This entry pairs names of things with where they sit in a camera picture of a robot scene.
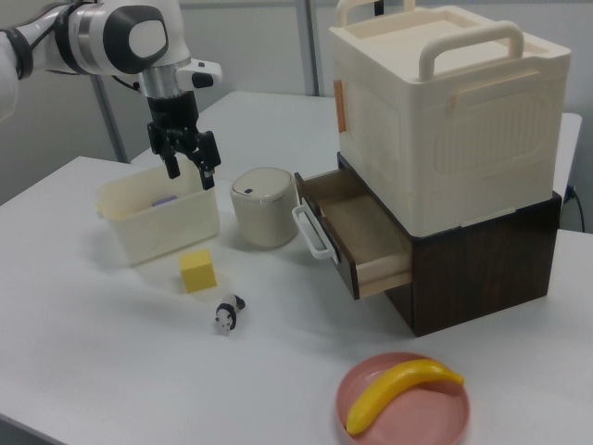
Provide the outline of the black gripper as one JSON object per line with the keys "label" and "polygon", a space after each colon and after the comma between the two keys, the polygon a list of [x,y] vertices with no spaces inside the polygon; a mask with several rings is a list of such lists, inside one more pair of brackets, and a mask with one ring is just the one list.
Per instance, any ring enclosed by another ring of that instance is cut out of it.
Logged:
{"label": "black gripper", "polygon": [[170,179],[181,175],[177,153],[184,154],[198,168],[204,190],[212,188],[220,154],[212,131],[199,132],[195,94],[185,92],[172,97],[147,99],[152,121],[147,124],[154,154],[164,162]]}

